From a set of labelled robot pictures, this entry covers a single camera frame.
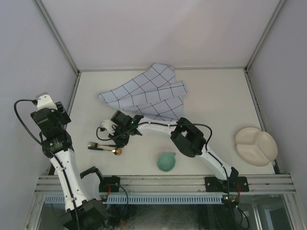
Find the gold spoon green handle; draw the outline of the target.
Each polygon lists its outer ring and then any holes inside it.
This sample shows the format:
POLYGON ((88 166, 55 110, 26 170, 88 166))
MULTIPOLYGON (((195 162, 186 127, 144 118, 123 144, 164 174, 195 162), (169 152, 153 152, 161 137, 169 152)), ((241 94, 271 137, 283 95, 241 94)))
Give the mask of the gold spoon green handle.
POLYGON ((104 149, 104 148, 99 148, 99 147, 88 147, 89 150, 95 150, 95 151, 109 151, 115 154, 116 156, 119 156, 122 154, 122 150, 120 148, 115 148, 115 149, 104 149))

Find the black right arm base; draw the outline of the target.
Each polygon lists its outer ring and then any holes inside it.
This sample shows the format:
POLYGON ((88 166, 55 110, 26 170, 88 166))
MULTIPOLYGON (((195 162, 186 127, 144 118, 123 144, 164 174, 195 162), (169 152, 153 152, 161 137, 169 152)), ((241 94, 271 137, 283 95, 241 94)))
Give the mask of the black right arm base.
POLYGON ((246 177, 240 176, 233 182, 227 180, 219 180, 216 177, 205 177, 205 188, 206 192, 224 192, 227 193, 228 189, 230 192, 249 192, 248 180, 246 177))

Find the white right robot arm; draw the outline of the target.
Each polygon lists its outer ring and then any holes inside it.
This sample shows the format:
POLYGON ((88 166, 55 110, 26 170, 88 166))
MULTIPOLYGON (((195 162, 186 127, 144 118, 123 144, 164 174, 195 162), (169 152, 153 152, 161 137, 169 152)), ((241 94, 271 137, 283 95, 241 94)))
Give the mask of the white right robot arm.
POLYGON ((126 146, 130 136, 134 135, 166 135, 183 155, 203 159, 224 190, 232 191, 237 186, 238 171, 209 147, 213 131, 207 125, 193 124, 183 117, 178 121, 159 121, 142 115, 130 117, 121 111, 116 111, 110 120, 103 121, 101 125, 108 131, 109 138, 120 146, 126 146))

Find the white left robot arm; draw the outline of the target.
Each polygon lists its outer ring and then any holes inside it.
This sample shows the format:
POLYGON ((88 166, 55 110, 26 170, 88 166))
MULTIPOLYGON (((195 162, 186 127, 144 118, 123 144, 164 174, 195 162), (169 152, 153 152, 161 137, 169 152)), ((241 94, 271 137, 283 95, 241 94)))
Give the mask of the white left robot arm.
POLYGON ((80 173, 71 136, 65 125, 71 122, 61 102, 37 105, 30 114, 40 128, 43 152, 58 173, 65 198, 65 214, 60 217, 62 225, 69 230, 97 230, 106 226, 108 215, 99 198, 105 180, 96 167, 80 173))

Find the gold fork green handle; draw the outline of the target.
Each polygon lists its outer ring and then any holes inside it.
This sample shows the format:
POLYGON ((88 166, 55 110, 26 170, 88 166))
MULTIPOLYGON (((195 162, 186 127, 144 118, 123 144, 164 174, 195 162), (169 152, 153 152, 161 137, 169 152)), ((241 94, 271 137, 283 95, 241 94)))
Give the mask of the gold fork green handle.
POLYGON ((94 148, 98 148, 98 147, 113 147, 113 148, 116 148, 117 146, 116 145, 112 145, 112 144, 99 144, 99 143, 96 143, 96 142, 88 142, 88 146, 89 147, 94 147, 94 148))

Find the white black-grid tablecloth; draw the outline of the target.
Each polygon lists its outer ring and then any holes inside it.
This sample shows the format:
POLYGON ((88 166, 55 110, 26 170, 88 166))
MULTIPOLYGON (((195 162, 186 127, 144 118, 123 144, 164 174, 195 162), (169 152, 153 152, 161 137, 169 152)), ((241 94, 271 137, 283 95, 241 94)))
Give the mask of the white black-grid tablecloth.
POLYGON ((173 121, 183 116, 183 81, 177 81, 171 65, 154 63, 132 80, 98 94, 98 99, 115 110, 134 112, 155 120, 173 121))

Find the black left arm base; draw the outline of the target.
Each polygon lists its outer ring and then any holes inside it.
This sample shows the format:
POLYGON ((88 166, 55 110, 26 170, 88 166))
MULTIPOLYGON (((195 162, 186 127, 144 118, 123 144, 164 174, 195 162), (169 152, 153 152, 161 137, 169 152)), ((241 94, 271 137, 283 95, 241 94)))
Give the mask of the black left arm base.
POLYGON ((118 176, 104 176, 99 185, 100 193, 107 193, 109 188, 111 188, 111 192, 119 192, 120 177, 118 176))

